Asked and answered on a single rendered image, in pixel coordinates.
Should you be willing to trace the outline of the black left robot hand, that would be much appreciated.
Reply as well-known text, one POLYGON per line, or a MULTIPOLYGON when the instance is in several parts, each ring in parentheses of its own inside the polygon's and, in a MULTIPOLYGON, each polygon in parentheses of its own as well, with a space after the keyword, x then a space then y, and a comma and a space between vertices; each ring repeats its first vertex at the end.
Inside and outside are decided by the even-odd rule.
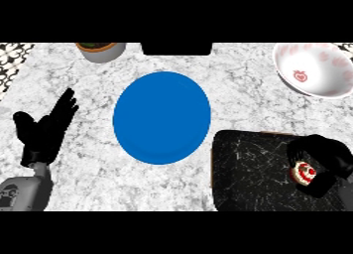
POLYGON ((14 114, 17 134, 24 143, 24 167, 30 168, 36 163, 50 165, 55 162, 79 109, 76 92, 68 88, 50 114, 40 121, 24 111, 14 114))

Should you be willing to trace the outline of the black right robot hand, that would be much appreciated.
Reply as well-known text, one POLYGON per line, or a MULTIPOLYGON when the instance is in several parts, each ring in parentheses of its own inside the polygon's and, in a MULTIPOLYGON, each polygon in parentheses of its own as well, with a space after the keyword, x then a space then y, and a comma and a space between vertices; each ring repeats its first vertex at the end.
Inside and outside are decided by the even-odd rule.
POLYGON ((303 153, 324 166, 325 172, 318 173, 307 186, 297 185, 297 189, 313 197, 322 198, 337 183, 353 174, 353 154, 347 145, 338 140, 313 134, 293 140, 287 145, 290 166, 303 160, 303 153))

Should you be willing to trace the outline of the red and white cupcake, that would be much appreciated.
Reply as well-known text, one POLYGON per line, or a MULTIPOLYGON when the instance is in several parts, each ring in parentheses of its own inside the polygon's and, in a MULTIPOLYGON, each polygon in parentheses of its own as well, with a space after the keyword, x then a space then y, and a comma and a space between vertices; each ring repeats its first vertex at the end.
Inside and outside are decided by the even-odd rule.
POLYGON ((291 168, 291 176, 297 183, 307 187, 316 177, 316 170, 309 163, 297 161, 291 168))

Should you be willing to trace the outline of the black marbled tray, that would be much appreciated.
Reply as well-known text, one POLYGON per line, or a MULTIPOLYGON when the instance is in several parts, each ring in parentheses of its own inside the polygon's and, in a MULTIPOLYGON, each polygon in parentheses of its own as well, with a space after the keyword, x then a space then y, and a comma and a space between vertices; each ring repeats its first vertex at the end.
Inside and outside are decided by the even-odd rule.
POLYGON ((287 145, 299 136, 222 130, 213 141, 213 197, 219 211, 344 211, 341 182, 316 198, 290 175, 287 145))

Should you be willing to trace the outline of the blue plate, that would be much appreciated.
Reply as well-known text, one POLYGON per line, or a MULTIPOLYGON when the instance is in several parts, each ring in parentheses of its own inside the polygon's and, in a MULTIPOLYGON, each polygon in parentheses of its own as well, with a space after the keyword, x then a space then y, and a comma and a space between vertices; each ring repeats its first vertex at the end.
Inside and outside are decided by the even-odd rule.
POLYGON ((183 160, 204 143, 211 105, 200 84, 186 75, 158 71, 123 91, 114 108, 118 144, 141 162, 167 165, 183 160))

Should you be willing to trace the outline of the white bowl with red prints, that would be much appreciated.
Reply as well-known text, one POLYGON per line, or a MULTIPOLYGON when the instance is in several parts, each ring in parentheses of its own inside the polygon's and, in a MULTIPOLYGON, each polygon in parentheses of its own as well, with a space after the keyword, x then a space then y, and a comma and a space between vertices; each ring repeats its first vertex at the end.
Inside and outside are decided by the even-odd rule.
POLYGON ((353 63, 331 43, 276 43, 275 69, 285 82, 309 96, 340 99, 353 93, 353 63))

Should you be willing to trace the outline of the grey plant pot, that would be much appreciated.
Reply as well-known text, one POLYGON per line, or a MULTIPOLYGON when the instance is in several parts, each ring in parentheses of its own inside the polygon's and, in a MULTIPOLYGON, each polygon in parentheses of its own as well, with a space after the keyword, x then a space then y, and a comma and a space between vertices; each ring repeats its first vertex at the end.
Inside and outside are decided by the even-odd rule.
POLYGON ((104 64, 114 61, 126 50, 126 43, 110 43, 102 48, 89 49, 81 44, 77 47, 86 57, 86 59, 96 64, 104 64))

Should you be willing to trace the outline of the black appliance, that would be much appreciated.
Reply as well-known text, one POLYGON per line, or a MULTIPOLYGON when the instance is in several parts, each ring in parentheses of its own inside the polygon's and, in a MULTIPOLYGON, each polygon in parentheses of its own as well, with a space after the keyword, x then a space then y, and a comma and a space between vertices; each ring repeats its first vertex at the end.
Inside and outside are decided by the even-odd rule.
POLYGON ((211 53, 211 43, 142 43, 148 56, 207 56, 211 53))

